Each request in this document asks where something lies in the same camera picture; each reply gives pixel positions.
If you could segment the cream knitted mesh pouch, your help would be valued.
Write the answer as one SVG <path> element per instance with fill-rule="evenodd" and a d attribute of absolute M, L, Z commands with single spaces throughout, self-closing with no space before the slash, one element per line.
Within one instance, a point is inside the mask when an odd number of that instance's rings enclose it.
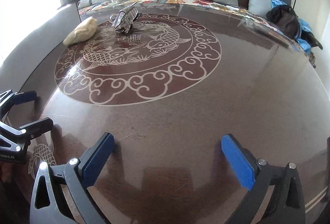
<path fill-rule="evenodd" d="M 83 20 L 68 36 L 63 40 L 63 44 L 68 47 L 75 43 L 80 43 L 90 39 L 96 32 L 98 21 L 90 16 Z"/>

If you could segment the silver rhinestone hair claw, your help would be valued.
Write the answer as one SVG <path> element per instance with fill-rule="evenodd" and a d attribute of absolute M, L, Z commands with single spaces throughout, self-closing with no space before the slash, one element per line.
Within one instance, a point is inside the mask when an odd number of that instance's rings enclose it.
<path fill-rule="evenodd" d="M 136 4 L 137 2 L 132 3 L 125 6 L 117 14 L 108 16 L 108 20 L 117 34 L 127 35 L 132 31 L 134 23 L 142 15 L 135 7 Z"/>

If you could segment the white cardboard sorting box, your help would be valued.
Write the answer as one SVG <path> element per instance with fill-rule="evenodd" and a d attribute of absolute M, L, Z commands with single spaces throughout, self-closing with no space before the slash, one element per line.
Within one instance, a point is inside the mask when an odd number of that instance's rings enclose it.
<path fill-rule="evenodd" d="M 77 4 L 69 4 L 26 36 L 1 61 L 1 92 L 19 91 L 32 72 L 81 23 Z"/>

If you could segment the dark clothes and bag pile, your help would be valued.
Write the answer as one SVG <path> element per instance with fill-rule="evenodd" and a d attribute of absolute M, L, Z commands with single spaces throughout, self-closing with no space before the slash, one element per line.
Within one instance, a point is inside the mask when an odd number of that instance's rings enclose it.
<path fill-rule="evenodd" d="M 290 39 L 296 41 L 307 54 L 312 48 L 323 50 L 323 45 L 314 36 L 310 25 L 299 18 L 294 9 L 280 0 L 271 0 L 272 9 L 267 12 L 266 18 Z"/>

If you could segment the floral bed cover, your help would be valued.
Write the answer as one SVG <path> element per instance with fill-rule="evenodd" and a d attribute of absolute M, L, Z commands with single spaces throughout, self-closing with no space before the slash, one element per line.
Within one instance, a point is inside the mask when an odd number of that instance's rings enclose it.
<path fill-rule="evenodd" d="M 152 4 L 157 3 L 159 4 L 160 9 L 168 9 L 169 6 L 166 6 L 165 4 L 177 4 L 177 5 L 191 5 L 191 6 L 197 6 L 197 7 L 204 7 L 211 9 L 213 11 L 218 10 L 221 12 L 227 12 L 232 15 L 242 16 L 243 18 L 253 20 L 256 23 L 264 24 L 268 28 L 280 33 L 283 35 L 283 32 L 280 31 L 279 27 L 267 19 L 262 18 L 261 16 L 254 15 L 250 13 L 248 10 L 243 8 L 237 8 L 229 5 L 222 5 L 216 2 L 206 1 L 206 0 L 120 0 L 114 4 L 111 3 L 111 1 L 104 1 L 99 2 L 94 5 L 87 5 L 86 7 L 82 7 L 82 2 L 78 2 L 78 12 L 80 15 L 86 15 L 90 11 L 97 11 L 101 9 L 107 9 L 110 7 L 116 7 L 116 6 L 127 6 L 132 3 L 137 2 L 138 4 Z"/>

